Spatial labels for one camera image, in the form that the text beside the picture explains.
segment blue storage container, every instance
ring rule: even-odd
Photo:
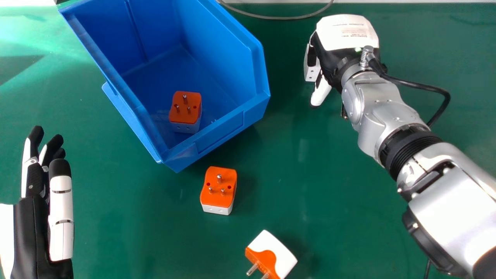
[[[270,97],[262,45],[215,0],[83,0],[61,13],[158,163],[179,172],[262,118]],[[169,123],[176,91],[202,95],[194,135]]]

